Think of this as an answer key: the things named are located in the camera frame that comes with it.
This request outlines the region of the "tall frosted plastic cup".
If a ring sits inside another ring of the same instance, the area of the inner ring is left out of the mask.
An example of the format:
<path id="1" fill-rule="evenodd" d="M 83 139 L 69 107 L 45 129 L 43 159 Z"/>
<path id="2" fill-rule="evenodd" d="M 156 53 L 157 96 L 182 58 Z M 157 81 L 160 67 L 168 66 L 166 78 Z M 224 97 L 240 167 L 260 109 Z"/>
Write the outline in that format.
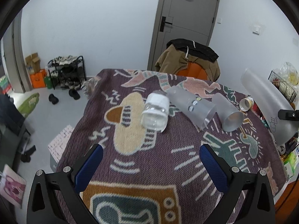
<path id="1" fill-rule="evenodd" d="M 276 144 L 287 143 L 298 132 L 298 122 L 279 119 L 279 110 L 292 110 L 286 98 L 270 81 L 250 68 L 242 74 L 241 83 L 265 117 Z"/>

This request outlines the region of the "white yellow paper cup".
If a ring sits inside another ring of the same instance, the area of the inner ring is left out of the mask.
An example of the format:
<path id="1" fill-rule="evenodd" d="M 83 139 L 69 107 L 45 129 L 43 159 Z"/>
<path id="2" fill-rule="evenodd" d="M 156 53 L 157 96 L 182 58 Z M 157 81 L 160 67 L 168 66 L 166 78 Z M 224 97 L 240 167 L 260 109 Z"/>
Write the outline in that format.
<path id="1" fill-rule="evenodd" d="M 243 112 L 249 111 L 254 105 L 254 100 L 252 97 L 243 98 L 239 102 L 240 110 Z"/>

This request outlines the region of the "frosted cup with stickers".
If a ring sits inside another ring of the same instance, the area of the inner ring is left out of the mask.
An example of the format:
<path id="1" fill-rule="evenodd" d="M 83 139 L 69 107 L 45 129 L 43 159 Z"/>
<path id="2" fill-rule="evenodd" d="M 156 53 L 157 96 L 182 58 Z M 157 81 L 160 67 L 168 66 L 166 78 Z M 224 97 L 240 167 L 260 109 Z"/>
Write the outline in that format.
<path id="1" fill-rule="evenodd" d="M 199 130 L 204 130 L 216 113 L 214 103 L 178 86 L 169 88 L 166 96 Z"/>

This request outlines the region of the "clear plastic bag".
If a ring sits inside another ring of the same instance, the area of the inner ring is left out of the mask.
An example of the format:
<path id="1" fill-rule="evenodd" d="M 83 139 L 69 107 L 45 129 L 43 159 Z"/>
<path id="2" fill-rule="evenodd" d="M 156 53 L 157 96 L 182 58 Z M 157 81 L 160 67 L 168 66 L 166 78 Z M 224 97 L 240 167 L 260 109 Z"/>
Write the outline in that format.
<path id="1" fill-rule="evenodd" d="M 290 62 L 284 62 L 282 64 L 280 75 L 291 85 L 298 85 L 298 71 Z"/>

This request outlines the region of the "patterned purple woven tablecloth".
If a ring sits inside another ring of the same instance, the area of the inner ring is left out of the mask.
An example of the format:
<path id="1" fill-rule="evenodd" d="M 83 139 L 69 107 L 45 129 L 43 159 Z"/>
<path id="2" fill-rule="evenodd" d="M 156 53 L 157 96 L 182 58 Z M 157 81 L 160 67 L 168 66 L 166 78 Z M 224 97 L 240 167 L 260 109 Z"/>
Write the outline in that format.
<path id="1" fill-rule="evenodd" d="M 152 71 L 104 69 L 98 77 L 57 170 L 73 166 L 92 145 L 103 147 L 103 160 L 81 193 L 99 223 L 203 223 L 222 196 L 201 163 L 203 144 L 243 172 L 264 170 L 274 194 L 285 184 L 272 134 L 253 112 L 230 133 L 223 131 L 217 116 L 200 130 L 174 105 L 163 132 L 140 123 L 153 91 L 176 85 L 206 100 L 220 93 L 234 106 L 244 98 L 242 93 Z"/>

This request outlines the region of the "black shoe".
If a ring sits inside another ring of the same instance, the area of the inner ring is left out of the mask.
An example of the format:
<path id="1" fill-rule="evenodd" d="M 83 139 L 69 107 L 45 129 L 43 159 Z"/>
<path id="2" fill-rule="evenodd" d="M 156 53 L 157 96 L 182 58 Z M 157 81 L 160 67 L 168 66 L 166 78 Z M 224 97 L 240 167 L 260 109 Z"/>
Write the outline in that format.
<path id="1" fill-rule="evenodd" d="M 78 100 L 80 98 L 80 95 L 78 94 L 77 90 L 75 89 L 70 89 L 68 91 L 68 94 L 70 95 L 70 97 L 72 97 L 74 100 Z"/>
<path id="2" fill-rule="evenodd" d="M 53 94 L 50 94 L 48 100 L 53 104 L 56 105 L 59 102 L 59 99 L 55 97 Z"/>

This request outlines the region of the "green floor mat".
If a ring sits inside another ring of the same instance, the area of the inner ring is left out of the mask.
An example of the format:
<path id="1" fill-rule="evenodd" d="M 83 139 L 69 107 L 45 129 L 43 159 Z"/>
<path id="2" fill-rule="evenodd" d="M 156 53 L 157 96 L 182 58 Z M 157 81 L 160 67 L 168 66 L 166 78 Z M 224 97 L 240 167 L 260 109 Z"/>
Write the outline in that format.
<path id="1" fill-rule="evenodd" d="M 27 118 L 31 112 L 35 109 L 39 102 L 39 93 L 32 94 L 29 98 L 27 98 L 18 108 L 18 111 L 24 118 Z"/>

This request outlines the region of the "orange chair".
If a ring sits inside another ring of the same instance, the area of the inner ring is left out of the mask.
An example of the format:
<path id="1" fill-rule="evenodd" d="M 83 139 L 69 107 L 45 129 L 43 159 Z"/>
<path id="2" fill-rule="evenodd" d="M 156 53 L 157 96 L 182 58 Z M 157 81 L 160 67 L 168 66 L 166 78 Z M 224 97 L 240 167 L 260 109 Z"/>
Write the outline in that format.
<path id="1" fill-rule="evenodd" d="M 208 76 L 203 67 L 197 63 L 188 62 L 187 69 L 177 72 L 178 76 L 193 77 L 196 79 L 207 80 Z"/>

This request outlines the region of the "orange shopping bag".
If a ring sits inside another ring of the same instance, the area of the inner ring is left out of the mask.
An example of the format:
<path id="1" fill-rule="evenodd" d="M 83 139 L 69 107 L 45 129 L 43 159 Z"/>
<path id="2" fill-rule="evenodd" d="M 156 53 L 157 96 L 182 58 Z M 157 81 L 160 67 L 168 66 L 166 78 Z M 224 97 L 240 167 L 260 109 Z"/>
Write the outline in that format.
<path id="1" fill-rule="evenodd" d="M 31 74 L 30 80 L 33 88 L 45 88 L 44 78 L 47 76 L 46 70 L 41 69 L 38 73 Z"/>

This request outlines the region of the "black shoe rack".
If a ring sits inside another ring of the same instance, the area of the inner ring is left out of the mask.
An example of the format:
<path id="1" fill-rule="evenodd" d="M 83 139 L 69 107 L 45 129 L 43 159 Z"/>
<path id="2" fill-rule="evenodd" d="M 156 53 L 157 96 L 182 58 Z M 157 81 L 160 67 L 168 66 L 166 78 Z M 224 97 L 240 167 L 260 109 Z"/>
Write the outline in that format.
<path id="1" fill-rule="evenodd" d="M 66 88 L 78 90 L 87 80 L 83 56 L 56 57 L 45 67 L 53 89 Z"/>

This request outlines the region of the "cardboard box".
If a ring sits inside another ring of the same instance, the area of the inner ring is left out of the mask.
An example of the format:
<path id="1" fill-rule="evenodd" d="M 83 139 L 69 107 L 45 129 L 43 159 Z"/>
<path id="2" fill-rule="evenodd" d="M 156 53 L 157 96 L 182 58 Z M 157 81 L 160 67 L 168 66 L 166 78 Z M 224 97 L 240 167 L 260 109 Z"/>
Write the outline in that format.
<path id="1" fill-rule="evenodd" d="M 39 73 L 40 68 L 40 58 L 38 53 L 33 53 L 25 58 L 25 65 L 29 75 Z"/>

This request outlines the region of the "brown jacket on chair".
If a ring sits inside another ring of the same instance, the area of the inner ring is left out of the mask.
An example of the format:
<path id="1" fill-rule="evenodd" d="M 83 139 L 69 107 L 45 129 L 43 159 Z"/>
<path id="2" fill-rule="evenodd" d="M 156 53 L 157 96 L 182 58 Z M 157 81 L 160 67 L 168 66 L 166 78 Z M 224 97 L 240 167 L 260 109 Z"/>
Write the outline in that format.
<path id="1" fill-rule="evenodd" d="M 216 82 L 221 75 L 217 59 L 217 53 L 208 46 L 183 38 L 173 39 L 157 59 L 155 70 L 176 75 L 180 70 L 187 69 L 188 62 L 192 62 L 203 67 L 208 81 Z"/>

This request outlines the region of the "white light switch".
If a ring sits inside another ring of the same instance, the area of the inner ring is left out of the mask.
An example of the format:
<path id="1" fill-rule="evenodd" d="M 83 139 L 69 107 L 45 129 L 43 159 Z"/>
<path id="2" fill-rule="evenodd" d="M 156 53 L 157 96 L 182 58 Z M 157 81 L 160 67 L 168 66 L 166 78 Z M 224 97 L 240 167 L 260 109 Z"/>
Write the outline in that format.
<path id="1" fill-rule="evenodd" d="M 252 27 L 252 32 L 253 32 L 253 34 L 261 35 L 261 34 L 263 34 L 264 29 L 265 28 L 263 25 L 254 24 Z"/>

